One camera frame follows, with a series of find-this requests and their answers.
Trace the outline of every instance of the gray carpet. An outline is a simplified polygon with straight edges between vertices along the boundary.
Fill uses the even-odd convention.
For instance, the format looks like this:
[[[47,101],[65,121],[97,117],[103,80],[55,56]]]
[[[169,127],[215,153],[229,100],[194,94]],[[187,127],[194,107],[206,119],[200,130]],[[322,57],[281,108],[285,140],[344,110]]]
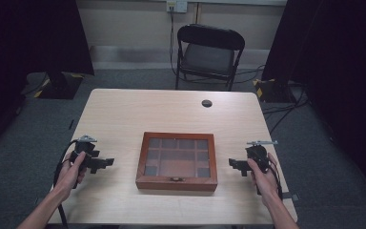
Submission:
[[[174,89],[171,70],[98,70],[95,74],[83,80],[74,100],[37,99],[28,94],[22,112],[0,136],[0,228],[15,228],[50,190],[55,165],[93,89]],[[253,75],[240,74],[236,81]],[[43,76],[30,74],[25,92]],[[180,82],[180,90],[225,91],[225,87]],[[234,84],[233,91],[254,92],[252,81]],[[294,94],[300,96],[300,88],[294,88]],[[264,111],[287,105],[261,104]],[[284,114],[266,114],[269,128]],[[298,224],[301,228],[366,228],[366,180],[326,129],[306,105],[289,113],[272,134],[279,141],[275,148],[289,189],[299,197],[295,201]]]

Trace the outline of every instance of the baseboard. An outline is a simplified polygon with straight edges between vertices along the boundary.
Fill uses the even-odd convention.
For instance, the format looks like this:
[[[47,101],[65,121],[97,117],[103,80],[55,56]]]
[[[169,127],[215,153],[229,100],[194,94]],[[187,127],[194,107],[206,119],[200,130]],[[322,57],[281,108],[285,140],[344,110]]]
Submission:
[[[244,50],[239,69],[256,69],[266,63],[270,50]],[[171,67],[169,49],[115,46],[90,48],[93,68],[101,69],[168,69]],[[177,48],[173,49],[175,68]]]

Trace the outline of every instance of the person's left hand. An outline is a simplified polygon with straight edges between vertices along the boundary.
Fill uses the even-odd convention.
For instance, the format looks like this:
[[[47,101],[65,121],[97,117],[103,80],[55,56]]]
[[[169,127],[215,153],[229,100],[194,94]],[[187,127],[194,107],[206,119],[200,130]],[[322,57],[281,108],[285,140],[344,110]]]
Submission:
[[[61,172],[58,176],[57,183],[54,187],[60,189],[63,194],[62,201],[67,199],[70,196],[71,189],[75,185],[75,182],[81,183],[87,168],[84,168],[82,171],[79,172],[79,166],[85,159],[85,152],[81,152],[79,156],[76,158],[75,162],[71,164],[70,157],[71,154],[67,154],[65,156],[64,163],[62,164]]]

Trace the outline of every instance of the wall outlet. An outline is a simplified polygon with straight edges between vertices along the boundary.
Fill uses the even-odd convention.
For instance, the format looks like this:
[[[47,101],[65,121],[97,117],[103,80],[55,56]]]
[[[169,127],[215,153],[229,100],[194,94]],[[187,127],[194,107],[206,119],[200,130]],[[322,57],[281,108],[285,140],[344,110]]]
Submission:
[[[166,11],[187,12],[187,1],[166,1]]]
[[[176,1],[166,1],[166,11],[171,11],[171,8],[176,11]]]

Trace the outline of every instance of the wooden box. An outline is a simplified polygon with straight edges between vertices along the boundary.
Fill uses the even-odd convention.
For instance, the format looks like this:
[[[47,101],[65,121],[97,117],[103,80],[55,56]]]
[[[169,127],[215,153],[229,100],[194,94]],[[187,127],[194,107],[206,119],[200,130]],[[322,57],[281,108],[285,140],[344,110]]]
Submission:
[[[214,135],[144,133],[138,189],[215,191]]]

